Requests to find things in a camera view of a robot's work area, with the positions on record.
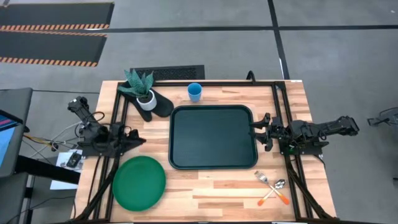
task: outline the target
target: green plate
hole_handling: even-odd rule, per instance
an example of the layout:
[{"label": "green plate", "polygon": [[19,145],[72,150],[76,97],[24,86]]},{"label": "green plate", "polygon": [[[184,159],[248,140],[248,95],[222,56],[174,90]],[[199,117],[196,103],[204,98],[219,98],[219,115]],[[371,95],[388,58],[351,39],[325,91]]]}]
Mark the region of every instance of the green plate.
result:
[{"label": "green plate", "polygon": [[161,198],[166,186],[166,174],[161,164],[147,156],[137,156],[125,162],[113,180],[113,194],[123,208],[143,211]]}]

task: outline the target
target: spoon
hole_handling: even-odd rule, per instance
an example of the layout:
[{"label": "spoon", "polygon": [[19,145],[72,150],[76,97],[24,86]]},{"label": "spoon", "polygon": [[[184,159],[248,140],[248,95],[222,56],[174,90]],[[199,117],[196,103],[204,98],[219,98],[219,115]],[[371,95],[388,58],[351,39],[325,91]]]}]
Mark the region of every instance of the spoon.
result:
[{"label": "spoon", "polygon": [[258,205],[261,206],[266,200],[267,198],[273,193],[273,191],[275,189],[281,189],[282,187],[284,187],[284,185],[286,184],[286,181],[284,179],[279,179],[276,183],[275,183],[275,188],[272,188],[272,190],[266,195],[264,196],[262,199],[260,199],[260,201],[258,201]]}]

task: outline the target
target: wooden table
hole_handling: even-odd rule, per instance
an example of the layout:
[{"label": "wooden table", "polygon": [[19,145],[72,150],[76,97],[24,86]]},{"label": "wooden table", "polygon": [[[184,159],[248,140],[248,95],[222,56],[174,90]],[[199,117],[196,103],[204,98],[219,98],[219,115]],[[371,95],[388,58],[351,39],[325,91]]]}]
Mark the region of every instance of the wooden table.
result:
[{"label": "wooden table", "polygon": [[[105,119],[101,122],[110,122],[117,83],[118,81],[105,81],[102,84],[96,108],[96,111],[105,113]],[[285,81],[285,84],[293,119],[311,121],[303,83],[301,81]],[[154,87],[154,89],[173,101],[174,107],[193,104],[189,100],[185,86]],[[284,121],[286,121],[282,96],[280,93],[278,96]],[[124,99],[121,98],[118,120],[121,117],[123,101]],[[197,104],[246,105],[251,109],[255,121],[262,119],[266,112],[275,116],[274,100],[269,86],[204,86],[202,99]],[[165,169],[167,175],[165,193],[157,205],[144,212],[130,212],[123,209],[117,201],[114,201],[112,222],[295,220],[292,203],[285,205],[275,194],[261,207],[257,206],[257,201],[265,196],[269,189],[256,179],[254,176],[256,170],[265,173],[271,183],[274,183],[277,179],[287,180],[284,158],[279,154],[277,141],[274,141],[271,152],[265,152],[264,146],[257,142],[259,158],[252,169],[176,170],[169,164],[168,160],[169,118],[160,118],[154,114],[152,116],[151,122],[143,121],[135,107],[129,104],[126,125],[138,129],[140,137],[147,139],[147,142],[123,155],[121,164],[138,155],[153,157]],[[96,160],[95,157],[85,160],[76,193],[77,214],[80,214],[87,204]],[[309,191],[326,212],[335,216],[323,164],[313,156],[302,156],[302,160]],[[101,162],[98,167],[93,194],[98,187],[100,172]],[[291,201],[288,183],[280,192]],[[304,217],[305,209],[299,189],[297,189],[297,195],[301,214]],[[108,191],[102,199],[99,217],[104,217],[107,199]]]}]

